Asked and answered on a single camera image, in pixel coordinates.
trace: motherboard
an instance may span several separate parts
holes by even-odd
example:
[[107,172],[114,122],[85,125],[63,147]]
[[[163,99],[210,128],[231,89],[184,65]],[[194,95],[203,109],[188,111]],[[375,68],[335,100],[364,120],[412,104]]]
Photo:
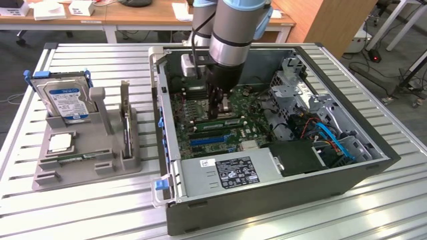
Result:
[[216,119],[208,119],[206,92],[171,95],[183,160],[256,149],[275,140],[262,108],[263,93],[250,85],[238,86],[223,98]]

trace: gray holder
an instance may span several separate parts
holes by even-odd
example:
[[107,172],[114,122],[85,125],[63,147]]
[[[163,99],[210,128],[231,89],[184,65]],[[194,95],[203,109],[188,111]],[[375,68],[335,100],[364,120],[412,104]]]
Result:
[[[124,127],[120,110],[106,109],[103,87],[89,89],[89,98],[97,106],[97,112],[89,113],[91,122],[67,125],[61,117],[45,117],[48,125],[32,183],[35,191],[71,187],[142,170],[135,108],[131,108],[132,158],[124,159]],[[71,146],[65,151],[48,153],[51,137],[57,134],[71,134]],[[83,159],[61,163],[63,159],[75,158]]]

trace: table leg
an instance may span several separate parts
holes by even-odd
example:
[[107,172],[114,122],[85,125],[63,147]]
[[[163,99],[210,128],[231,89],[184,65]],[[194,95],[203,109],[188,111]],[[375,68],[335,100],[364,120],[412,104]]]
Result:
[[400,30],[399,34],[395,36],[394,40],[391,41],[388,47],[386,48],[387,51],[391,51],[396,44],[399,43],[400,39],[403,38],[404,34],[407,34],[410,28],[416,23],[418,19],[423,15],[427,10],[427,5],[422,6],[420,9],[416,11],[411,19],[408,20],[407,24],[404,25],[403,29]]
[[118,43],[118,38],[116,38],[118,27],[115,25],[106,25],[103,26],[103,28],[107,36],[107,43],[116,44]]
[[291,32],[290,26],[282,27],[280,32],[278,34],[278,38],[275,39],[276,44],[283,44],[287,42],[290,32]]
[[368,42],[368,45],[366,47],[367,51],[370,51],[374,48],[375,44],[378,43],[379,39],[382,38],[388,27],[394,23],[394,20],[396,19],[398,15],[402,12],[406,5],[407,5],[407,0],[402,0],[399,5],[395,7],[395,10],[392,11],[390,17],[387,18],[387,21],[384,22],[383,26],[380,27],[378,33],[375,34],[374,38]]

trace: hard drive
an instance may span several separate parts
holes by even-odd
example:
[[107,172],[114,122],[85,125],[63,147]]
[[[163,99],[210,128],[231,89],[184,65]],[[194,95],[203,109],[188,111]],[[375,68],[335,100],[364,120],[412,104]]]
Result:
[[63,117],[67,124],[91,120],[89,113],[95,113],[97,107],[89,99],[92,87],[89,71],[67,73],[39,71],[27,82],[39,94],[51,117]]

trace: robotic arm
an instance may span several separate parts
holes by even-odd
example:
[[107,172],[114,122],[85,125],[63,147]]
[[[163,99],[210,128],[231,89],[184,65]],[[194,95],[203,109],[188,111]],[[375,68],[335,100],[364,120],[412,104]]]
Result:
[[[252,40],[263,36],[272,12],[271,0],[194,2],[192,54],[182,56],[182,69],[187,77],[206,75],[210,119],[239,83]],[[210,46],[208,56],[198,56],[196,46]]]

